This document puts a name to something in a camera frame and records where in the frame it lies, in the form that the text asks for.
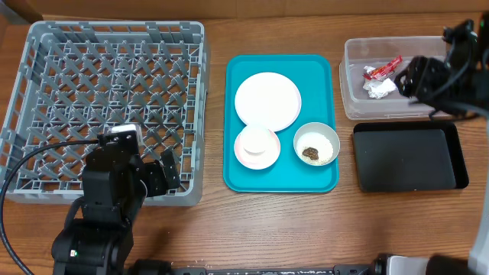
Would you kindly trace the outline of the brown food scrap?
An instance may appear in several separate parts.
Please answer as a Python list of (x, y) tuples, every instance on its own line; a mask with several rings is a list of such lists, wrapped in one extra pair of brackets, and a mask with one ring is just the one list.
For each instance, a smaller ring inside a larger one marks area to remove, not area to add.
[(302, 155), (304, 157), (308, 157), (310, 160), (318, 160), (319, 159), (319, 152), (314, 147), (306, 147), (303, 150)]

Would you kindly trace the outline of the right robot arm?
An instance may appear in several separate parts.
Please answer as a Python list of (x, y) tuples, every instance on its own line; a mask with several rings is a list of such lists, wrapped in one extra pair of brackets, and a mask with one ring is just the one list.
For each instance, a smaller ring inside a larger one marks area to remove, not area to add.
[[(478, 32), (470, 19), (446, 27), (442, 39), (450, 45), (443, 61), (414, 57), (395, 77), (401, 95), (413, 97), (415, 104), (434, 108), (455, 120), (488, 118), (488, 13), (481, 16)], [(488, 197), (476, 241), (468, 259), (443, 255), (428, 259), (381, 254), (369, 274), (487, 274), (488, 273)]]

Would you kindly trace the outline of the grey bowl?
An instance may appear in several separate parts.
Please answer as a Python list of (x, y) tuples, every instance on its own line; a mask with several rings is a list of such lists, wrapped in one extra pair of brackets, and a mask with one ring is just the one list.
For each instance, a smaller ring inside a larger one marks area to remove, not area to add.
[(341, 149), (341, 143), (340, 143), (340, 140), (339, 140), (339, 137), (338, 137), (336, 131), (333, 128), (331, 128), (330, 126), (323, 124), (323, 123), (320, 123), (320, 122), (310, 122), (310, 123), (304, 124), (303, 126), (301, 126), (296, 131), (294, 138), (293, 138), (293, 148), (294, 148), (295, 152), (296, 152), (297, 140), (302, 135), (304, 135), (305, 133), (309, 133), (309, 132), (320, 133), (320, 134), (326, 136), (331, 141), (332, 146), (334, 147), (334, 156), (333, 156), (333, 159), (330, 160), (325, 165), (328, 165), (331, 162), (333, 162), (339, 154), (339, 151)]

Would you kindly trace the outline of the red snack wrapper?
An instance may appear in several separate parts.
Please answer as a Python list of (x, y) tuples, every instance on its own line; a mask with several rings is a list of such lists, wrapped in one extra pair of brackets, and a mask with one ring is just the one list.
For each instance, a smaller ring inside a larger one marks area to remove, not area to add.
[(403, 58), (399, 55), (384, 66), (374, 69), (366, 69), (363, 77), (368, 80), (384, 81), (402, 62)]

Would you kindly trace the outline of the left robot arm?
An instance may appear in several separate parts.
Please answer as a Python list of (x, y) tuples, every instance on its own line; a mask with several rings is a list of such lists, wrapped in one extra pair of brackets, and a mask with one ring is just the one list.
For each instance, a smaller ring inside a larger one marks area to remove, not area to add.
[(70, 206), (51, 249), (55, 274), (122, 274), (133, 224), (147, 197), (180, 183), (173, 151), (145, 163), (135, 149), (96, 148), (82, 172), (83, 196)]

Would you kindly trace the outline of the white tissue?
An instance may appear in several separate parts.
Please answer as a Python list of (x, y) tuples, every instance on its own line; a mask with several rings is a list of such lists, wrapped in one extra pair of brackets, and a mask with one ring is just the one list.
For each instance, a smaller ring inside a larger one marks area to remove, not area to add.
[(372, 99), (382, 99), (394, 91), (397, 87), (394, 81), (390, 79), (393, 72), (387, 74), (384, 80), (365, 79), (363, 89), (368, 92)]

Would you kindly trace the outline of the white rice pile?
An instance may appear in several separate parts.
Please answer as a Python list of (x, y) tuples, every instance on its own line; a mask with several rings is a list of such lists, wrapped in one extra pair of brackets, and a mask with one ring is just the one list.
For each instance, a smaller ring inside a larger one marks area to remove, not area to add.
[[(302, 155), (306, 147), (314, 147), (319, 152), (318, 160), (310, 160)], [(309, 132), (302, 135), (296, 143), (296, 152), (301, 160), (313, 166), (322, 166), (327, 164), (334, 156), (334, 147), (331, 141), (324, 135), (317, 132)]]

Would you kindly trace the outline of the white paper cup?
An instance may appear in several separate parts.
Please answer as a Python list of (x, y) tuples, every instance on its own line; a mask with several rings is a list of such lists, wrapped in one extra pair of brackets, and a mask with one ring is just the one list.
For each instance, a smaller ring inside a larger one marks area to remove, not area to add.
[(266, 152), (270, 143), (270, 131), (260, 125), (248, 125), (241, 134), (241, 146), (250, 155), (261, 155)]

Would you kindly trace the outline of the small pink-white bowl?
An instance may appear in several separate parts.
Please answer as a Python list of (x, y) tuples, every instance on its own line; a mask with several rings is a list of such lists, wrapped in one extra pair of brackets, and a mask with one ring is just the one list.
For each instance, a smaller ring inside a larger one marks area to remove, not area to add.
[(273, 131), (269, 131), (271, 139), (268, 148), (265, 153), (257, 156), (245, 152), (241, 146), (241, 132), (238, 134), (234, 143), (234, 153), (240, 164), (252, 170), (263, 170), (277, 161), (281, 150), (280, 140)]

